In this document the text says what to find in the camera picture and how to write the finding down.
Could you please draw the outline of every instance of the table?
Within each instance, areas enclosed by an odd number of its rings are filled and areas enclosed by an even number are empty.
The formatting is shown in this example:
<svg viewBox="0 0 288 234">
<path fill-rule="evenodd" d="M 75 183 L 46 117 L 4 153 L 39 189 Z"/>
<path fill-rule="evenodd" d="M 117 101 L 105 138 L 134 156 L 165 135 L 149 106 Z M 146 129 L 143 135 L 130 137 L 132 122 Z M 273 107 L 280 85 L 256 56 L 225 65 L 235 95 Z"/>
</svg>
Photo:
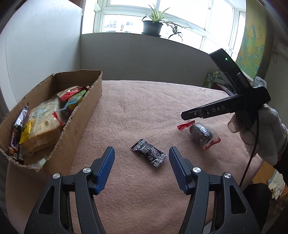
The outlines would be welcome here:
<svg viewBox="0 0 288 234">
<path fill-rule="evenodd" d="M 107 234 L 178 233 L 189 196 L 178 187 L 169 160 L 159 168 L 134 153 L 130 147 L 144 138 L 168 153 L 176 146 L 183 157 L 207 173 L 230 172 L 239 183 L 249 160 L 239 134 L 227 128 L 232 114 L 197 119 L 213 129 L 221 142 L 204 151 L 177 125 L 184 123 L 181 112 L 228 96 L 225 92 L 195 86 L 143 81 L 103 81 L 100 98 L 80 140 L 70 174 L 90 166 L 107 146 L 115 148 L 115 162 L 105 189 L 95 196 Z M 263 161 L 256 156 L 244 187 Z M 9 164 L 6 206 L 10 222 L 21 234 L 44 183 Z M 209 198 L 206 223 L 211 221 L 213 196 Z M 81 233 L 71 195 L 75 233 Z"/>
</svg>

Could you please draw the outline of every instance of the black candy wrapper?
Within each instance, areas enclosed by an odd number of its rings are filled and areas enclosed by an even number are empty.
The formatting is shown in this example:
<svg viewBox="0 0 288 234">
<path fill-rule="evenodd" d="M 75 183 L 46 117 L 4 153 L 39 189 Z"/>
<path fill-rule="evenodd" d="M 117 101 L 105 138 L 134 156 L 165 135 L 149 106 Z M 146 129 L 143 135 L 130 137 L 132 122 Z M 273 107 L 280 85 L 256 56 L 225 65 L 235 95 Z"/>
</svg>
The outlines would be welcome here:
<svg viewBox="0 0 288 234">
<path fill-rule="evenodd" d="M 144 139 L 140 139 L 131 149 L 147 158 L 155 167 L 160 166 L 167 154 L 155 148 Z"/>
</svg>

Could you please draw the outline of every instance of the colorful painting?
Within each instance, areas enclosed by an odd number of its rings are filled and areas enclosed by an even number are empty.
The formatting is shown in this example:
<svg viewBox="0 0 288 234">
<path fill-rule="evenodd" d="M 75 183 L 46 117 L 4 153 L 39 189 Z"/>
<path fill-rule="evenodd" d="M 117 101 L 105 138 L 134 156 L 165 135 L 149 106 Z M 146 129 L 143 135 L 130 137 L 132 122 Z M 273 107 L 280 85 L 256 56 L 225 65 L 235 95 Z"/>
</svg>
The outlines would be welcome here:
<svg viewBox="0 0 288 234">
<path fill-rule="evenodd" d="M 266 16 L 260 5 L 256 0 L 247 0 L 246 25 L 236 64 L 252 79 L 263 58 L 266 28 Z"/>
</svg>

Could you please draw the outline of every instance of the white work glove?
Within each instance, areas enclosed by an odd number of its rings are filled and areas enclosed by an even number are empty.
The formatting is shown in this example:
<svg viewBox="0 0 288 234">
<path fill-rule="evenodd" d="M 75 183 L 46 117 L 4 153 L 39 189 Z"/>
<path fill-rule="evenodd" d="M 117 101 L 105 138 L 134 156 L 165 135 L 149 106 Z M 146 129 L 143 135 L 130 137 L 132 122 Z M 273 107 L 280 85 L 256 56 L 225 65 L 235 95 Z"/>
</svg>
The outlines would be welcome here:
<svg viewBox="0 0 288 234">
<path fill-rule="evenodd" d="M 281 159 L 282 152 L 287 144 L 287 128 L 281 123 L 276 110 L 268 105 L 262 107 L 259 111 L 259 137 L 255 154 L 274 166 L 278 159 Z M 257 121 L 249 130 L 244 130 L 243 124 L 234 114 L 228 123 L 228 128 L 232 133 L 240 132 L 240 137 L 245 144 L 249 155 L 252 154 L 255 138 Z"/>
</svg>

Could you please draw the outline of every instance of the black cable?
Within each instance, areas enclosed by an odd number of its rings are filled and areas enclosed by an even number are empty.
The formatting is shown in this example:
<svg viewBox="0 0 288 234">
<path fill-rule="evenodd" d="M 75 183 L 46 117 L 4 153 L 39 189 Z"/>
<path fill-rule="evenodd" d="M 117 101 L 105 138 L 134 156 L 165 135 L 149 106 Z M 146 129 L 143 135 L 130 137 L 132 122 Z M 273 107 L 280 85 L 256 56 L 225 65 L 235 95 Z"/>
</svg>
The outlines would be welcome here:
<svg viewBox="0 0 288 234">
<path fill-rule="evenodd" d="M 272 54 L 272 58 L 273 58 L 273 61 L 274 61 L 275 64 L 277 63 L 277 60 L 278 60 L 277 56 L 278 56 L 278 54 L 276 54 L 276 61 L 275 61 L 274 60 L 274 54 Z"/>
<path fill-rule="evenodd" d="M 246 174 L 247 174 L 248 168 L 249 168 L 249 166 L 250 166 L 250 163 L 251 163 L 251 161 L 252 161 L 252 158 L 253 158 L 253 156 L 254 156 L 254 153 L 255 153 L 255 150 L 256 150 L 256 147 L 257 147 L 258 137 L 259 137 L 259 115 L 258 115 L 258 112 L 257 112 L 257 116 L 256 116 L 256 121 L 257 121 L 257 129 L 256 129 L 256 138 L 255 138 L 254 148 L 253 148 L 252 154 L 251 154 L 251 156 L 250 156 L 249 162 L 248 162 L 248 164 L 247 164 L 247 167 L 246 167 L 246 169 L 245 169 L 245 171 L 244 171 L 244 174 L 243 174 L 243 176 L 242 176 L 242 179 L 241 179 L 241 182 L 240 182 L 240 184 L 239 184 L 239 187 L 241 187 L 242 184 L 243 184 L 243 181 L 244 181 L 244 179 L 245 179 L 245 176 L 246 176 Z"/>
</svg>

